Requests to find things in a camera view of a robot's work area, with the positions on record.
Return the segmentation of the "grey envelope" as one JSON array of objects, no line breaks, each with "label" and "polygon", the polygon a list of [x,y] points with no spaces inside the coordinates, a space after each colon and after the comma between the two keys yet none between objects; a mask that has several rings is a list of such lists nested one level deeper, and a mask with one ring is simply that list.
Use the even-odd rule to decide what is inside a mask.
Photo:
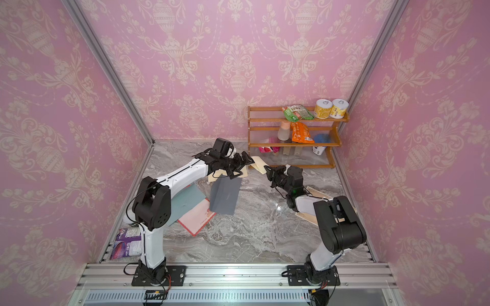
[{"label": "grey envelope", "polygon": [[242,184],[242,178],[220,177],[211,188],[210,211],[217,214],[234,215]]}]

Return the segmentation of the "cream letter paper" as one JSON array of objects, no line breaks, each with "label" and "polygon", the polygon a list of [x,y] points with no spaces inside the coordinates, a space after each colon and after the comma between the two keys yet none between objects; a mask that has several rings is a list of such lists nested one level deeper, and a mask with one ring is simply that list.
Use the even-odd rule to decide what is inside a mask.
[{"label": "cream letter paper", "polygon": [[259,156],[252,156],[251,158],[253,160],[251,166],[261,174],[266,174],[267,171],[265,169],[265,166],[267,166],[267,163],[265,163],[264,160]]}]

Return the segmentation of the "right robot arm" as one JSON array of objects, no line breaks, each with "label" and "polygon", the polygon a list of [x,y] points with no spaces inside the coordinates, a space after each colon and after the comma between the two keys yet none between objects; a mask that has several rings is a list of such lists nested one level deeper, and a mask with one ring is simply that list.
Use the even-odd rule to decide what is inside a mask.
[{"label": "right robot arm", "polygon": [[283,198],[294,212],[316,217],[321,242],[307,255],[304,264],[307,280],[312,284],[328,282],[334,264],[345,252],[367,241],[367,233],[346,196],[314,196],[303,185],[303,169],[293,166],[270,167],[266,176],[275,190],[286,192]]}]

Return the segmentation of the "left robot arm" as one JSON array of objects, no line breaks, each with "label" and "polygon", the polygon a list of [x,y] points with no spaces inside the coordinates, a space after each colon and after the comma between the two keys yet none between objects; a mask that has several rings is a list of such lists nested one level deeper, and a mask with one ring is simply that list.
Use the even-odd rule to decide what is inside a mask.
[{"label": "left robot arm", "polygon": [[132,205],[133,217],[142,237],[142,254],[138,268],[161,282],[166,276],[166,256],[163,250],[163,227],[172,214],[172,198],[185,187],[218,170],[234,179],[254,160],[247,152],[237,153],[232,142],[217,138],[213,147],[195,154],[181,168],[158,178],[142,179]]}]

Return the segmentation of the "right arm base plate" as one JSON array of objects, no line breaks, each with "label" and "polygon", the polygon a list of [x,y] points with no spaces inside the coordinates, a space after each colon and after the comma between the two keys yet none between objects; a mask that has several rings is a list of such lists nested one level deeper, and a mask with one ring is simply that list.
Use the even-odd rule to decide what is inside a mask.
[{"label": "right arm base plate", "polygon": [[281,273],[290,286],[339,286],[341,284],[336,266],[324,271],[316,271],[312,265],[288,265]]}]

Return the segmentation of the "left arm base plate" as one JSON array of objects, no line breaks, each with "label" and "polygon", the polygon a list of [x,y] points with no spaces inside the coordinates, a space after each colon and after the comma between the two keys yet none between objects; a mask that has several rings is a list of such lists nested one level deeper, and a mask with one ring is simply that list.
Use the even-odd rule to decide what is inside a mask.
[{"label": "left arm base plate", "polygon": [[186,270],[185,265],[171,265],[156,269],[148,269],[144,265],[138,266],[133,274],[131,285],[133,287],[182,287],[186,278]]}]

